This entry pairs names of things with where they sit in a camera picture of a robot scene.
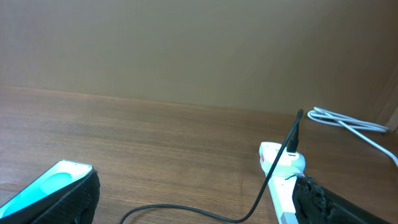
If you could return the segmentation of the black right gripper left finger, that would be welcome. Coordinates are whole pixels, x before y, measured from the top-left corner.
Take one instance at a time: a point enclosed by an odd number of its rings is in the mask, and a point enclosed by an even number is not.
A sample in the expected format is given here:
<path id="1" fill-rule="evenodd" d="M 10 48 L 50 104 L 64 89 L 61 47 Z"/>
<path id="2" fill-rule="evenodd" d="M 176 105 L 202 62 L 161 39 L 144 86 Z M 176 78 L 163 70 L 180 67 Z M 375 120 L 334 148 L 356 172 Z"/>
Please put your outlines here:
<path id="1" fill-rule="evenodd" d="M 100 180 L 92 170 L 76 182 L 1 218 L 1 224 L 92 224 Z"/>

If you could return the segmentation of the Galaxy S25 smartphone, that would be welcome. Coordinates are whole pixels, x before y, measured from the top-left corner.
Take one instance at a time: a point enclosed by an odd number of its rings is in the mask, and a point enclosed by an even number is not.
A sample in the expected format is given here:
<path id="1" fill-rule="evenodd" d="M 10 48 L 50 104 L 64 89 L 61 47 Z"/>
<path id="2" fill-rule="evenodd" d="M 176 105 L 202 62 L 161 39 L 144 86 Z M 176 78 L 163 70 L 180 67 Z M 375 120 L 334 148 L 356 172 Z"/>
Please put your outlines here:
<path id="1" fill-rule="evenodd" d="M 71 186 L 93 171 L 93 166 L 81 162 L 61 160 L 46 170 L 16 196 L 1 207 L 1 218 L 19 212 L 29 205 L 48 198 L 62 188 Z"/>

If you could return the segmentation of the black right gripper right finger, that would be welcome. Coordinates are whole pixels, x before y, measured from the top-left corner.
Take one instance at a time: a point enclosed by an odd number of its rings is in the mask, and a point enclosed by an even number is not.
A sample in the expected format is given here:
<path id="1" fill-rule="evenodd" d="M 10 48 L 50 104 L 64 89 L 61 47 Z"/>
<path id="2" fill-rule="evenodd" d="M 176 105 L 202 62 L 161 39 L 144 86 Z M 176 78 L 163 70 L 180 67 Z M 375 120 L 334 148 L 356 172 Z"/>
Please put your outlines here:
<path id="1" fill-rule="evenodd" d="M 292 200 L 299 224 L 389 224 L 317 184 L 311 177 L 297 177 Z"/>

